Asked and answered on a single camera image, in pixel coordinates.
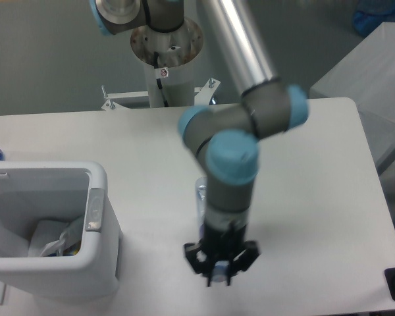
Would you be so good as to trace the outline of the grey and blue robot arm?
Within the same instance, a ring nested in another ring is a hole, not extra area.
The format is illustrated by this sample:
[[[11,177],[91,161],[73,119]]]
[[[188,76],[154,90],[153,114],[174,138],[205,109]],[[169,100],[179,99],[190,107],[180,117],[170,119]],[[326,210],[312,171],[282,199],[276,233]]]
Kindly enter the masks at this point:
[[[202,1],[241,100],[213,110],[194,103],[194,89],[176,76],[201,51],[203,35],[186,18],[183,1],[91,1],[99,29],[131,31],[130,44],[150,68],[149,100],[159,107],[184,106],[178,121],[183,144],[206,175],[201,238],[184,245],[192,270],[208,283],[230,283],[259,256],[246,240],[260,140],[304,124],[307,98],[285,86],[272,64],[245,1]]]

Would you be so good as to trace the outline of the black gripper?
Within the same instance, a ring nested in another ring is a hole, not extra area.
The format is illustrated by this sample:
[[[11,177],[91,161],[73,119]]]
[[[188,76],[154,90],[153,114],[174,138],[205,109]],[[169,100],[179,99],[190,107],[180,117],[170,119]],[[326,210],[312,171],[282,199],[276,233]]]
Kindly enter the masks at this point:
[[[183,245],[184,257],[197,275],[207,279],[207,287],[211,286],[213,270],[219,261],[228,262],[226,285],[232,284],[232,278],[239,272],[246,272],[259,257],[259,245],[256,240],[244,242],[247,226],[228,228],[220,231],[203,224],[201,242]]]

